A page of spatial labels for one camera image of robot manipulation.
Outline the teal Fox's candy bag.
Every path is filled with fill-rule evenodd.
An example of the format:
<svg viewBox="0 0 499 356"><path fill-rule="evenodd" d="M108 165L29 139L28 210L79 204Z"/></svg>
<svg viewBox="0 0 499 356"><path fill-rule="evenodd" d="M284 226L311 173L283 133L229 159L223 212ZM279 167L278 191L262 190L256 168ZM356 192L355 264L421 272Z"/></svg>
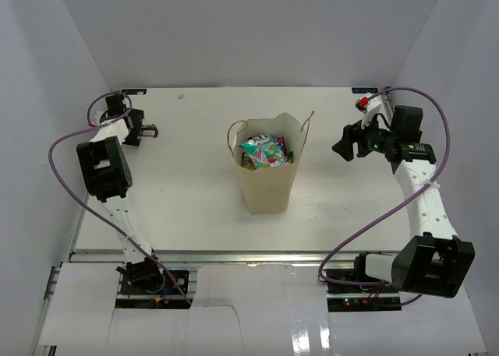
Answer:
<svg viewBox="0 0 499 356"><path fill-rule="evenodd" d="M254 171L267 167L286 166L293 162L294 153L283 152L274 142L274 137L268 134L260 134L249 138L244 143L238 145L242 150L242 166L245 169Z"/></svg>

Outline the beige paper bag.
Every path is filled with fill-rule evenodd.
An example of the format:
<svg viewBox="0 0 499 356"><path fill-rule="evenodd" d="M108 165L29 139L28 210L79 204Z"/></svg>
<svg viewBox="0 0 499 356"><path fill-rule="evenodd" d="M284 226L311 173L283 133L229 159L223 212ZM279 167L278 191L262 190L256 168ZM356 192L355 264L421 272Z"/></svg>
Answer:
<svg viewBox="0 0 499 356"><path fill-rule="evenodd" d="M281 213L288 208L293 182L314 115L315 112L312 111L304 122L284 112L275 118L246 119L232 123L232 126L241 126L234 137L230 137L230 132L227 132L226 141L243 198L251 214ZM287 153L291 155L289 163L254 170L244 167L242 144L261 136L282 137Z"/></svg>

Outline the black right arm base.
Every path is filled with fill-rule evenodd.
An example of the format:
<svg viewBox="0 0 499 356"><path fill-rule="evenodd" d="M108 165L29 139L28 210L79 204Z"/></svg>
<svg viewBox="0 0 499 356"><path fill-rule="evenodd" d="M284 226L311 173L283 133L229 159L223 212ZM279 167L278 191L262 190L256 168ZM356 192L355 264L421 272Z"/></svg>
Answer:
<svg viewBox="0 0 499 356"><path fill-rule="evenodd" d="M327 268L319 281L327 285L329 294L367 294L367 300L373 300L379 294L395 294L391 284L365 274L366 256L361 252L353 260L351 268Z"/></svg>

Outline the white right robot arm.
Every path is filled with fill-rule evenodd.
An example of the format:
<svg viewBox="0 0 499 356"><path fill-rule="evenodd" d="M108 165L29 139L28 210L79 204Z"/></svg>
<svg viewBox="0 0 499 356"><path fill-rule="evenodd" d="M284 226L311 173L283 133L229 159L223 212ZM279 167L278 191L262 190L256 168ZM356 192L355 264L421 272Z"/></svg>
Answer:
<svg viewBox="0 0 499 356"><path fill-rule="evenodd" d="M440 189L432 179L437 160L432 146L420 141L422 109L397 106L386 129L377 121L378 103L361 100L358 109L363 118L344 127L332 150L347 161L372 152L384 155L407 202L410 240L395 256L359 254L353 286L368 293L385 283L396 291L453 298L472 265L475 249L451 225Z"/></svg>

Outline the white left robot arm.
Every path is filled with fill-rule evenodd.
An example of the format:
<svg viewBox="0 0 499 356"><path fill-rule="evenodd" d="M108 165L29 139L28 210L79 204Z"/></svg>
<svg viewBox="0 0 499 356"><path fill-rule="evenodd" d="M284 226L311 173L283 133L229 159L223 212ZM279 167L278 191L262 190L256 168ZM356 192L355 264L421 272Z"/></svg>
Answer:
<svg viewBox="0 0 499 356"><path fill-rule="evenodd" d="M122 146L138 147L141 142L144 112L126 104L123 93L106 93L107 110L89 122L99 128L88 142L76 148L87 191L108 214L123 251L124 266L117 270L135 288L156 293L165 285L154 250L140 230L127 197L133 185L132 173Z"/></svg>

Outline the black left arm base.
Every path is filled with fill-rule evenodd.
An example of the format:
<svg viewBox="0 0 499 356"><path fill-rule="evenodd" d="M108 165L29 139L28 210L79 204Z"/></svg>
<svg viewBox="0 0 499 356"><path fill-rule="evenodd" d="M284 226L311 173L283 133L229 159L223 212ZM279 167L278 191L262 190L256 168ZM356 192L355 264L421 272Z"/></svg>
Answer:
<svg viewBox="0 0 499 356"><path fill-rule="evenodd" d="M144 258L138 263L126 263L117 266L121 274L119 292L121 294L179 294L169 275L150 259Z"/></svg>

